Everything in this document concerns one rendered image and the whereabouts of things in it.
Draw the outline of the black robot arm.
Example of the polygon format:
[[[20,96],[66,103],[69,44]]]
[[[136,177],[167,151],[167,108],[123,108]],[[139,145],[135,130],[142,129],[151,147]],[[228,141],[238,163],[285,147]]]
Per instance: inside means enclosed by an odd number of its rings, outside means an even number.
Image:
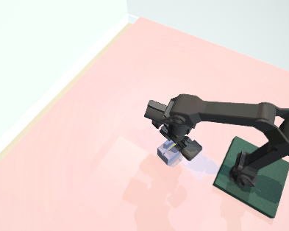
[[[284,119],[279,127],[274,124],[276,116]],[[229,170],[228,178],[242,188],[246,185],[255,187],[259,169],[289,156],[289,108],[280,108],[270,102],[211,102],[182,93],[172,98],[168,106],[149,100],[144,117],[169,124],[178,134],[190,127],[186,135],[202,121],[254,127],[261,131],[268,142],[251,154],[239,153]]]

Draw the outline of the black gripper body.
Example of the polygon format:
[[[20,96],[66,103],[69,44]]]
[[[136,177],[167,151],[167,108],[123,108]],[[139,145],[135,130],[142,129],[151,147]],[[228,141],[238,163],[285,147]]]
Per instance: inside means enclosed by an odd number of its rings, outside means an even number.
[[[187,133],[183,132],[181,134],[173,132],[169,124],[164,123],[163,126],[156,121],[152,121],[151,123],[157,128],[161,129],[174,143],[178,143],[178,145],[183,149],[181,151],[182,155],[188,160],[191,161],[196,155],[198,155],[202,151],[202,146],[196,141],[191,140],[188,136],[185,136]],[[162,127],[160,127],[162,126]],[[192,142],[191,142],[192,141]]]

